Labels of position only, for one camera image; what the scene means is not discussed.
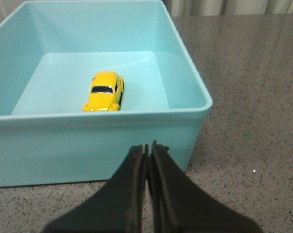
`toy car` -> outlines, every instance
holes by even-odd
[[[83,111],[117,111],[121,107],[123,91],[122,76],[113,71],[101,71],[93,76]]]

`plastic bin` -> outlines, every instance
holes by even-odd
[[[101,70],[116,112],[82,112]],[[211,97],[159,0],[30,1],[0,24],[0,186],[108,179],[131,145],[185,170]]]

